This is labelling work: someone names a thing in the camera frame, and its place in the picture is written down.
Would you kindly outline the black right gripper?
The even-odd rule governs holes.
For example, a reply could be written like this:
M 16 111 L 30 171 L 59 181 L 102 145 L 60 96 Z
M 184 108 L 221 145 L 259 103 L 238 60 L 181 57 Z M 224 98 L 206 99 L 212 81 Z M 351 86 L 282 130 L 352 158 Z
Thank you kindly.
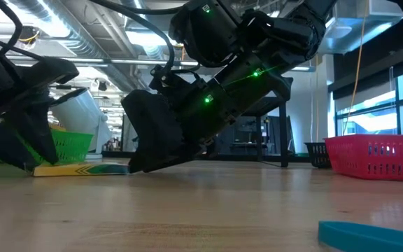
M 134 90 L 121 101 L 137 137 L 129 173 L 153 172 L 194 160 L 217 147 L 217 135 L 236 119 L 236 76 L 226 67 L 191 83 L 175 70 L 151 70 L 152 94 Z

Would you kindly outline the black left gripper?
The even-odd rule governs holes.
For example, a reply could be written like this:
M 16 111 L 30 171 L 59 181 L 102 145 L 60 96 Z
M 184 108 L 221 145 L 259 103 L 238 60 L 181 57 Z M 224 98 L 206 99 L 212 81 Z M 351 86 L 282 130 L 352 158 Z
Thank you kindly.
M 0 48 L 0 161 L 32 172 L 39 162 L 27 150 L 18 135 L 45 161 L 58 162 L 55 142 L 48 124 L 53 82 L 53 61 L 38 56 L 31 66 L 17 66 Z

